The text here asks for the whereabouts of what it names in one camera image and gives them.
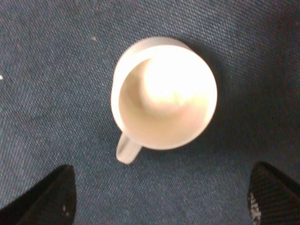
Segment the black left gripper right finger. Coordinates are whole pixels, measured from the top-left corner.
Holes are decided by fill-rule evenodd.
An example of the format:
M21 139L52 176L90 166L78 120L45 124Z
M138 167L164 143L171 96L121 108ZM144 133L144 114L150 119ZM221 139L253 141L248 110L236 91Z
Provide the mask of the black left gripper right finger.
M300 185L276 167L257 162L250 174L247 206L253 225L298 225Z

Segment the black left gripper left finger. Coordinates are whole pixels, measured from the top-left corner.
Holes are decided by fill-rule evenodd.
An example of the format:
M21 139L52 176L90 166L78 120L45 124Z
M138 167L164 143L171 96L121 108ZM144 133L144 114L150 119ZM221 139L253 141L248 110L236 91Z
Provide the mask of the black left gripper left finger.
M76 214L75 170L60 165L0 210L2 225L71 225Z

